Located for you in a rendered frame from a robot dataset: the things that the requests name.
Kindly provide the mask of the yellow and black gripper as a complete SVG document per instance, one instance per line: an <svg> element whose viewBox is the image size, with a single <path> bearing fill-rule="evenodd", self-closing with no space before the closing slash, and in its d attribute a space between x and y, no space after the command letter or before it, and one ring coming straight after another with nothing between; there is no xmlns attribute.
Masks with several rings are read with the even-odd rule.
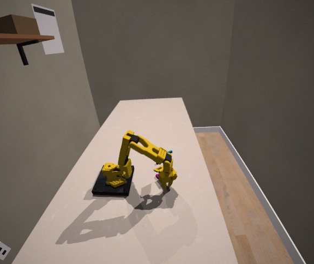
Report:
<svg viewBox="0 0 314 264"><path fill-rule="evenodd" d="M177 178L176 171L173 169L171 173L165 173L163 172L163 166L159 166L154 169L155 172L159 173L158 178L159 182L162 184L162 186L167 189L166 183L168 183L168 187L170 187L173 183L173 181Z"/></svg>

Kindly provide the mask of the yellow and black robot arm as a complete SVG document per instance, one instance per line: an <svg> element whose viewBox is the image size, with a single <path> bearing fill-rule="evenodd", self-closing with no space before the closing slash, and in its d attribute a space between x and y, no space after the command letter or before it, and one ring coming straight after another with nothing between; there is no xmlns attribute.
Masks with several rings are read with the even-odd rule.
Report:
<svg viewBox="0 0 314 264"><path fill-rule="evenodd" d="M138 145L141 143L144 147ZM171 153L167 153L167 150L162 147L150 143L148 140L139 135L134 135L133 131L128 130L123 136L122 146L119 152L118 165L113 163L106 163L103 171L107 177L106 184L110 184L114 188L126 183L125 178L129 178L132 173L131 159L128 158L130 148L143 154L158 163L163 163L163 172L171 173L173 171L173 159ZM117 175L121 177L117 177ZM125 177L125 178L123 178Z"/></svg>

